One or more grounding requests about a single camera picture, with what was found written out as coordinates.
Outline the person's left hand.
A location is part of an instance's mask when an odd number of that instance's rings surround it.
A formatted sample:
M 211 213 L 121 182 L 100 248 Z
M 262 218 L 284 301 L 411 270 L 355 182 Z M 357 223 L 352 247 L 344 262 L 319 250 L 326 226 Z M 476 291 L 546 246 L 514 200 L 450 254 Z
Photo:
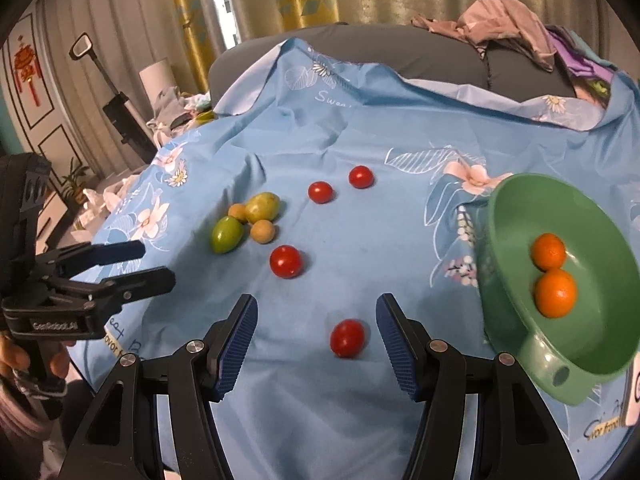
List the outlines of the person's left hand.
M 67 349 L 73 345 L 73 341 L 65 341 L 58 346 L 58 352 L 50 361 L 50 369 L 54 376 L 59 378 L 67 376 L 70 368 Z M 2 333 L 0 336 L 0 362 L 0 372 L 4 378 L 12 378 L 14 370 L 28 370 L 30 364 L 27 352 L 14 344 L 7 333 Z

